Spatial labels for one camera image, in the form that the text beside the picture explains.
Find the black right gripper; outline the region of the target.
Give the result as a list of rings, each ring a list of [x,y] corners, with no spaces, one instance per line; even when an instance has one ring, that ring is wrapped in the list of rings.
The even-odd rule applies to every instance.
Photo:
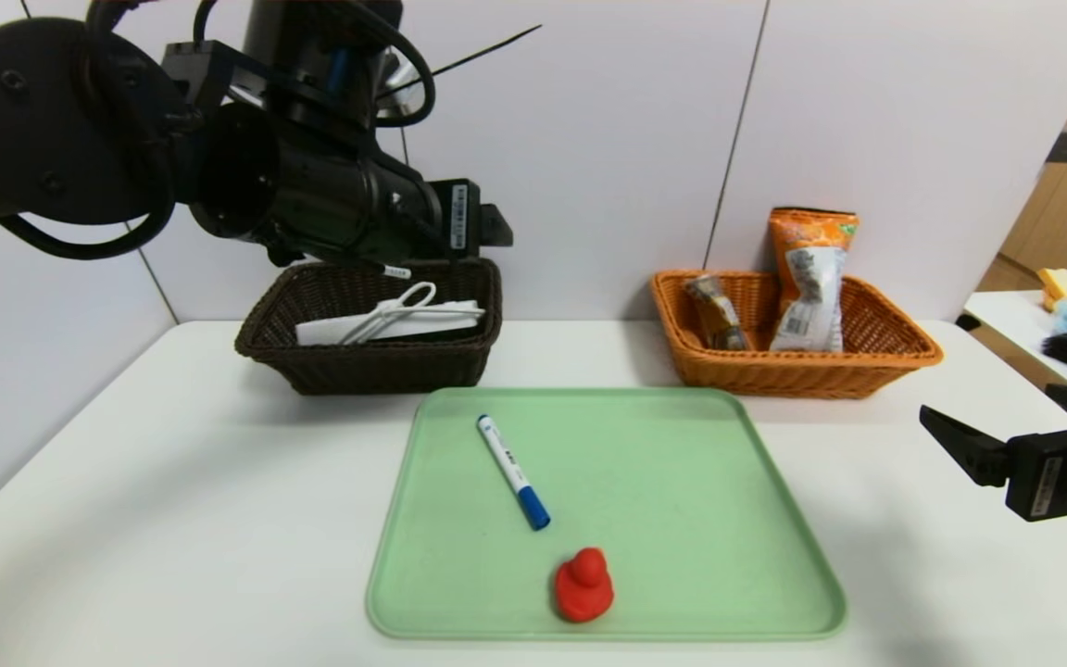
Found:
[[[1045,394],[1067,413],[1067,385]],[[967,423],[922,406],[919,422],[974,485],[1003,488],[1005,504],[1025,521],[1067,518],[1067,430],[1016,436],[1007,444]],[[1009,452],[1012,463],[1009,463]]]

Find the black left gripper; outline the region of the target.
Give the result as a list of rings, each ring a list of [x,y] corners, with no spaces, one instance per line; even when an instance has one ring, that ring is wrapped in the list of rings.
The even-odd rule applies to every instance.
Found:
[[[361,257],[373,263],[457,261],[479,247],[513,247],[515,233],[495,204],[480,206],[469,179],[429,182],[391,156],[361,160],[370,212]]]

